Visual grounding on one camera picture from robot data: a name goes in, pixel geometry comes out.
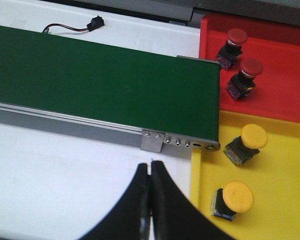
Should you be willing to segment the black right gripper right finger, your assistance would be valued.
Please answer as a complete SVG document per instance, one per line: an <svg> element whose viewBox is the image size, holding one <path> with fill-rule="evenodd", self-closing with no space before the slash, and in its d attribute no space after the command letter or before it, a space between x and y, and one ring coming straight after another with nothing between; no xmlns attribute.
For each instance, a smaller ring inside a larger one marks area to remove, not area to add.
<svg viewBox="0 0 300 240"><path fill-rule="evenodd" d="M156 240L231 240L185 197L162 161L151 163L151 207Z"/></svg>

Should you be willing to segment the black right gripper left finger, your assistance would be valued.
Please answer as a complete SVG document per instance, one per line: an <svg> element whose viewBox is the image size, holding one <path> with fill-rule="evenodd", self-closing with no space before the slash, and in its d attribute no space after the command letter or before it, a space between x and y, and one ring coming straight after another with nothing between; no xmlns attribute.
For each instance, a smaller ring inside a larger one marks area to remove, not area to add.
<svg viewBox="0 0 300 240"><path fill-rule="evenodd" d="M150 176L140 163L114 207L82 240L148 240L150 235Z"/></svg>

